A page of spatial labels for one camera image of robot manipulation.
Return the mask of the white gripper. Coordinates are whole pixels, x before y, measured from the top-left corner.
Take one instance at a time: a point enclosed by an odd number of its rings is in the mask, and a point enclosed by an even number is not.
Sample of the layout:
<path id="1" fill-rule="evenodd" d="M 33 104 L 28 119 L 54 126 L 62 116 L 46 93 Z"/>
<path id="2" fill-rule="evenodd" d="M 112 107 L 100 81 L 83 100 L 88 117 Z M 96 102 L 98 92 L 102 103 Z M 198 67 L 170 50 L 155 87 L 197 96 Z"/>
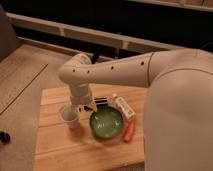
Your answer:
<path id="1" fill-rule="evenodd" d="M 91 92 L 87 93 L 86 95 L 70 95 L 70 101 L 75 107 L 87 106 L 93 111 L 97 111 L 97 107 Z"/>

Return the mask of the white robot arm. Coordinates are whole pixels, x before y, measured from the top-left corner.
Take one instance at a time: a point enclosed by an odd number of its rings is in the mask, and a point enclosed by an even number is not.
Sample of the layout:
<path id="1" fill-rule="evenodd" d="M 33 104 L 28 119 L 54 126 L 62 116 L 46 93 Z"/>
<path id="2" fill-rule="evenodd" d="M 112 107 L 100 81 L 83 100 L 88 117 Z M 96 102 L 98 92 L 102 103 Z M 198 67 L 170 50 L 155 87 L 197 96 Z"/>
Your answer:
<path id="1" fill-rule="evenodd" d="M 145 171 L 213 171 L 213 53 L 177 49 L 93 64 L 77 54 L 59 69 L 74 105 L 91 83 L 143 87 Z"/>

